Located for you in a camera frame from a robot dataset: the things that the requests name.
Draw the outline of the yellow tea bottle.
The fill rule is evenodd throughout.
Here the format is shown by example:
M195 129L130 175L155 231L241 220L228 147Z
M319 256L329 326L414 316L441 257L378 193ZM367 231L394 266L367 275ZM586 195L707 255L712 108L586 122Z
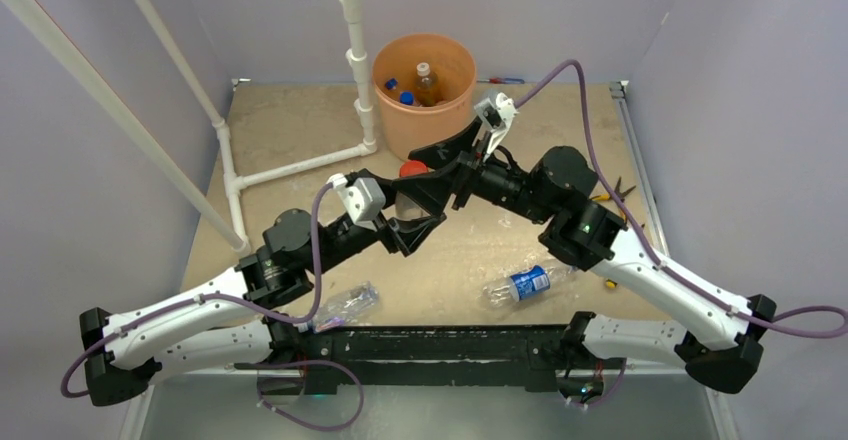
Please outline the yellow tea bottle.
M427 62L416 65L415 95L424 107L436 106L442 100L438 75Z

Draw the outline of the small red cap bottle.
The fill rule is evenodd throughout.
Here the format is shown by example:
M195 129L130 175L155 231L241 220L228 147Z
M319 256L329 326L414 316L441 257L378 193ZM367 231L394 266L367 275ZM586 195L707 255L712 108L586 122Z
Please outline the small red cap bottle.
M408 160L400 166L398 178L403 179L428 172L428 167L424 163L416 160ZM419 196L418 187L409 182L402 185L395 199L395 213L399 220L412 221L428 216L428 212L418 201Z

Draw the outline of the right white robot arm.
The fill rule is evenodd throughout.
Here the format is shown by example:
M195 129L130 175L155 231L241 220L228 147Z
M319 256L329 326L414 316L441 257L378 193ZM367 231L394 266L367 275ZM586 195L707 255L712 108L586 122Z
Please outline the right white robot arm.
M743 297L692 277L641 241L634 225L591 197L598 176L575 148L549 149L530 170L486 157L479 122L412 153L423 174L392 186L428 214L441 217L471 197L542 227L540 243L560 262L615 281L665 312L668 320L636 321L576 313L561 352L576 367L594 359L634 359L683 369L722 393L740 392L757 372L765 323L776 305L763 295Z

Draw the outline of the blue label water bottle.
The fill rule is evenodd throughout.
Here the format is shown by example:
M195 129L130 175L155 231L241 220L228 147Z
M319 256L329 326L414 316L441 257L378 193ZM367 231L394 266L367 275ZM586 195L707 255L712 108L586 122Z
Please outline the blue label water bottle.
M407 105L407 106L416 106L417 105L417 100L415 98L415 95L412 92L409 92L409 91L403 91L399 96L399 101L402 104Z

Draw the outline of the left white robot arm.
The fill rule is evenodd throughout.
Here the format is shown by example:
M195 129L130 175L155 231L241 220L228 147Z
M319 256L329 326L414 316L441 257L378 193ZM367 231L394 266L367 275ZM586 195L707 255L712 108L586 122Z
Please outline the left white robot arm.
M439 172L386 179L360 170L332 176L309 210L280 214L263 245L211 280L126 313L79 318L83 396L111 406L173 374L266 361L284 369L298 342L275 325L315 321L330 269L379 243L414 253L445 218L449 183Z

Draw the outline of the small blue label bottle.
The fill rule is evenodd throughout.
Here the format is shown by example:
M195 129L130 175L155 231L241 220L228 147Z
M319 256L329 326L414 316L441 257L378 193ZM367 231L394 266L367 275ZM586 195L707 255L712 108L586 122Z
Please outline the small blue label bottle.
M552 287L569 286L576 269L548 259L517 273L489 281L482 287L482 301L491 308L505 308L542 295Z

